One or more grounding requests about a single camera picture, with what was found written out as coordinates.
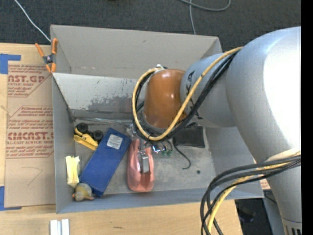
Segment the gray box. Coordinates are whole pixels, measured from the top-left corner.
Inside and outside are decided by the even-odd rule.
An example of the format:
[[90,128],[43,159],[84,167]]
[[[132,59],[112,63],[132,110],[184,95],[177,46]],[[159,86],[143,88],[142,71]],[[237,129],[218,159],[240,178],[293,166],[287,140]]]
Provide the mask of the gray box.
[[[217,37],[134,30],[52,25],[51,38],[59,42],[52,81],[57,213],[199,202],[216,175],[253,163],[237,128],[206,128],[204,149],[181,147],[189,169],[182,169],[188,162],[175,150],[171,157],[154,154],[151,192],[129,190],[124,156],[101,198],[75,202],[65,157],[79,156],[83,169],[93,151],[74,141],[74,126],[83,121],[91,131],[111,127],[126,134],[133,89],[144,72],[157,64],[185,71],[222,50]],[[259,183],[239,186],[228,196],[251,197],[263,197]]]

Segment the small toy figure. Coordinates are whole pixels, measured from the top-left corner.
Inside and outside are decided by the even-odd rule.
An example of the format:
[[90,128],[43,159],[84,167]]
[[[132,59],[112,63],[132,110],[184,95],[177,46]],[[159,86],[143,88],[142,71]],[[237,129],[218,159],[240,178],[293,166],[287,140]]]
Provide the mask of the small toy figure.
[[91,187],[84,183],[78,183],[75,188],[75,193],[72,195],[72,197],[76,201],[82,201],[84,199],[93,200],[94,197],[92,196],[92,190]]

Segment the blue tape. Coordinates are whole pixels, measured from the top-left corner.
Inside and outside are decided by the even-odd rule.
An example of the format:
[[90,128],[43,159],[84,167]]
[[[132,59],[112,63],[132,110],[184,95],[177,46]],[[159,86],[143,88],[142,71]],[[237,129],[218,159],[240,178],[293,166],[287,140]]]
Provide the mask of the blue tape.
[[0,211],[18,210],[21,207],[4,208],[4,186],[0,187]]
[[0,54],[0,74],[8,74],[8,61],[20,61],[21,55]]

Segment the yellow sponge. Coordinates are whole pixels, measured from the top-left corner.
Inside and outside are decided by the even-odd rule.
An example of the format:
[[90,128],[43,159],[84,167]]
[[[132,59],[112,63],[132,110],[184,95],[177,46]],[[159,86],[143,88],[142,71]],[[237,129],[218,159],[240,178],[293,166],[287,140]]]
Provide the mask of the yellow sponge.
[[67,163],[67,184],[75,188],[79,183],[78,174],[80,173],[79,157],[65,157]]

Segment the yellow cable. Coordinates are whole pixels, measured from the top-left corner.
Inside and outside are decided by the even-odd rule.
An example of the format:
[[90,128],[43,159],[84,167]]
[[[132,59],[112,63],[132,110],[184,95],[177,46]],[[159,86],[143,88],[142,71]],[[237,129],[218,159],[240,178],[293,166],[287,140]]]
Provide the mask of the yellow cable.
[[133,115],[134,115],[134,120],[135,120],[135,123],[138,127],[138,129],[140,130],[140,132],[146,137],[148,138],[149,140],[151,141],[159,141],[161,140],[162,138],[164,138],[166,135],[168,135],[172,129],[175,127],[175,125],[177,124],[181,114],[183,113],[183,111],[185,110],[189,100],[191,99],[193,93],[195,92],[197,86],[200,84],[200,82],[202,81],[202,79],[204,78],[204,76],[219,62],[221,61],[223,58],[229,56],[230,54],[233,54],[237,51],[239,51],[242,47],[238,47],[238,48],[235,48],[235,49],[232,49],[230,51],[227,51],[225,52],[223,55],[221,55],[220,57],[218,57],[210,66],[208,66],[205,71],[201,74],[201,76],[197,79],[197,81],[195,82],[195,84],[193,85],[193,87],[191,88],[190,92],[188,93],[185,101],[183,102],[182,106],[180,107],[176,117],[174,118],[173,122],[171,123],[171,125],[166,129],[165,132],[163,132],[163,134],[157,136],[157,137],[150,137],[150,135],[145,132],[145,130],[141,127],[140,123],[139,123],[139,120],[138,120],[138,117],[137,117],[137,113],[136,113],[136,105],[135,105],[135,94],[137,92],[137,89],[138,89],[138,86],[139,86],[139,83],[143,80],[143,78],[147,75],[149,75],[150,73],[153,73],[157,70],[160,70],[162,68],[153,68],[149,71],[147,71],[146,73],[144,73],[140,79],[137,81],[136,83],[136,86],[135,86],[135,89],[134,89],[134,93],[133,93],[133,97],[132,97],[132,108],[133,108]]
[[[299,150],[298,152],[294,152],[294,155],[292,156],[286,156],[286,157],[293,157],[293,156],[296,156],[296,155],[301,155],[301,150]],[[264,167],[261,167],[261,168],[258,168],[257,170],[263,170],[263,169],[273,169],[273,168],[276,168],[276,167],[279,167],[279,166],[282,166],[282,165],[285,165],[287,163],[281,163],[281,164],[274,164],[274,165],[268,165],[268,166],[264,166]],[[234,183],[232,183],[231,185],[234,185],[236,183],[241,183],[241,182],[244,182],[246,180],[248,180],[249,178],[251,178],[252,176],[246,176],[246,177],[242,177],[242,178],[239,178],[237,179]],[[220,197],[218,198],[218,200],[216,201],[216,204],[214,205],[213,209],[212,209],[212,213],[208,219],[208,222],[207,222],[207,226],[208,226],[208,230],[209,232],[211,233],[211,230],[212,230],[212,224],[213,224],[213,221],[214,221],[214,218],[215,218],[215,215],[221,205],[221,203],[223,202],[223,200],[231,193],[231,191],[235,188],[236,186],[233,186],[233,187],[230,187],[229,189],[227,189],[226,191],[224,191]]]

